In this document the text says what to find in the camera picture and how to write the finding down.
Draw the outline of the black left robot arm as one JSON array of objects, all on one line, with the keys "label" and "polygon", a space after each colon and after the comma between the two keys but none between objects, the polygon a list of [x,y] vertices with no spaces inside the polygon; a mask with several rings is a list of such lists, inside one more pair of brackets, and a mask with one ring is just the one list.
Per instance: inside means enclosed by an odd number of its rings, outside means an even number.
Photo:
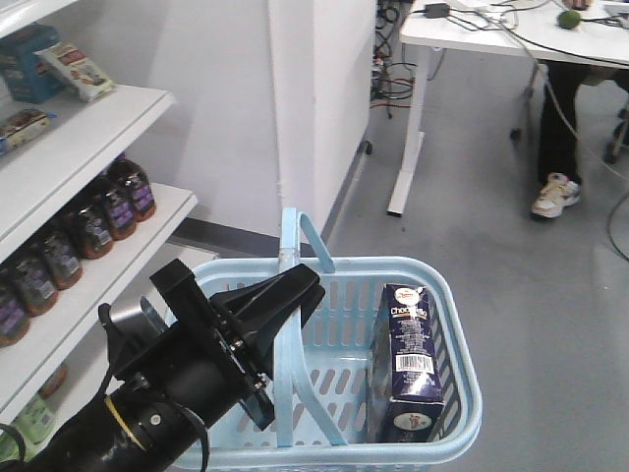
[{"label": "black left robot arm", "polygon": [[240,289],[206,296],[174,260],[151,282],[176,320],[138,336],[98,316],[109,366],[94,397],[36,456],[4,460],[5,471],[163,471],[191,445],[209,457],[207,432],[240,405],[260,428],[275,418],[266,392],[273,344],[295,312],[309,317],[324,296],[319,276],[296,265]]}]

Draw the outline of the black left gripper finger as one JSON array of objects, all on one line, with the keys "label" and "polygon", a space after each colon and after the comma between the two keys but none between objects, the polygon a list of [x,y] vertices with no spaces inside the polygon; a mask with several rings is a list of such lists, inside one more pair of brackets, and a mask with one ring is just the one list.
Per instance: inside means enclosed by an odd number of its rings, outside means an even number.
[{"label": "black left gripper finger", "polygon": [[236,319],[241,323],[245,342],[256,370],[273,378],[273,345],[279,330],[299,309],[300,328],[310,319],[325,291],[316,286],[300,293],[297,289],[271,286],[247,287],[237,299],[241,305]]},{"label": "black left gripper finger", "polygon": [[304,264],[209,298],[210,306],[243,339],[273,339],[297,309],[303,327],[319,303],[320,277]]}]

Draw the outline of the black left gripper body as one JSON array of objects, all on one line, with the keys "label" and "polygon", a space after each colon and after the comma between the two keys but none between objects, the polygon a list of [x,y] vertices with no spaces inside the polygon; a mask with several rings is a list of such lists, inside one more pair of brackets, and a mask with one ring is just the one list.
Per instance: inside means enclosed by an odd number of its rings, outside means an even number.
[{"label": "black left gripper body", "polygon": [[273,376],[275,321],[261,297],[270,293],[272,281],[219,292],[210,300],[180,260],[171,261],[150,280],[178,328],[214,365],[208,398],[216,405],[207,423],[215,423],[239,402],[257,427],[266,429],[275,418],[263,379]]}]

